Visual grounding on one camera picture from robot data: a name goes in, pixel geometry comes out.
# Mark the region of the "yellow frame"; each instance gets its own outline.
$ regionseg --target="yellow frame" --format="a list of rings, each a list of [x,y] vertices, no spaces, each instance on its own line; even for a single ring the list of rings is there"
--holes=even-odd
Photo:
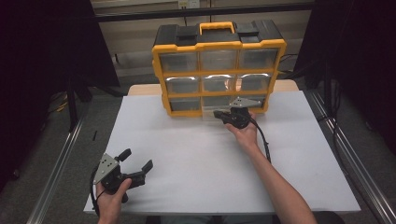
[[[205,29],[219,29],[229,28],[227,22],[219,22],[221,24],[214,25],[213,23],[202,23],[200,26],[200,32],[202,32],[202,27]],[[201,62],[199,53],[204,50],[221,50],[221,49],[237,49],[237,61],[235,69],[229,70],[201,70]],[[239,69],[237,66],[239,64],[239,50],[241,49],[278,49],[278,54],[276,55],[276,61],[274,66],[271,68],[260,68],[260,69]],[[237,95],[258,95],[265,94],[265,101],[261,108],[251,108],[255,113],[264,113],[268,109],[269,96],[274,90],[274,85],[277,77],[277,68],[279,65],[280,58],[284,55],[286,50],[286,42],[284,39],[271,39],[263,40],[260,43],[242,43],[240,41],[231,42],[213,42],[213,43],[197,43],[195,46],[183,46],[178,47],[177,45],[155,45],[152,48],[153,61],[152,65],[156,77],[160,80],[161,89],[163,90],[163,106],[166,109],[168,115],[170,116],[185,116],[185,117],[200,117],[202,116],[202,96],[237,96]],[[160,54],[162,53],[181,53],[181,52],[197,52],[198,53],[198,70],[189,72],[164,72],[161,66]],[[238,74],[261,74],[261,73],[271,73],[270,83],[268,85],[268,91],[237,91],[234,83],[233,91],[201,91],[202,82],[199,84],[199,90],[195,93],[169,93],[166,88],[165,79],[167,77],[202,77],[209,75],[235,75],[235,82],[237,80]],[[188,110],[188,111],[172,111],[169,99],[170,98],[180,98],[180,97],[200,97],[201,98],[201,109],[200,110]]]

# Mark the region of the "forearm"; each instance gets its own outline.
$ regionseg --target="forearm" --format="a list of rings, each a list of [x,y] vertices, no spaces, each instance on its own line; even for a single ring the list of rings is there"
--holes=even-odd
[[[316,223],[303,197],[264,157],[258,146],[248,153],[282,223]]]

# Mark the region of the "person's left hand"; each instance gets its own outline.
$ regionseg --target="person's left hand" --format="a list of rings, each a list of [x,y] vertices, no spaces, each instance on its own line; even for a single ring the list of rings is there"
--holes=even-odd
[[[97,203],[99,205],[100,217],[98,223],[118,223],[121,211],[121,200],[122,196],[128,190],[128,188],[132,184],[132,179],[125,179],[119,190],[115,194],[109,194],[104,192],[105,187],[103,187],[102,183],[98,183],[96,185],[96,197],[100,195],[97,199]]]

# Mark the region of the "person's right hand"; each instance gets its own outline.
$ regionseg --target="person's right hand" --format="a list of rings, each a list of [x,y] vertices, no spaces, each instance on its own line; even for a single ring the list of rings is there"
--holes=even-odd
[[[256,114],[249,112],[253,119],[256,119]],[[252,156],[255,152],[260,151],[257,145],[257,128],[251,122],[244,129],[237,129],[232,124],[225,124],[225,127],[235,135],[239,145],[246,151],[249,156]]]

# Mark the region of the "hand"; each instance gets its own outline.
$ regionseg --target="hand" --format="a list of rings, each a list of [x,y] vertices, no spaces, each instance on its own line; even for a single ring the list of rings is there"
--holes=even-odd
[[[249,112],[253,119],[256,119],[256,114]],[[244,129],[237,129],[232,124],[225,124],[225,127],[235,135],[236,140],[245,152],[252,156],[255,152],[260,151],[257,145],[257,128],[251,122]]]
[[[102,183],[96,185],[96,197],[104,192],[98,199],[100,217],[98,223],[118,223],[121,211],[122,196],[132,184],[132,179],[125,179],[115,194],[109,194]]]

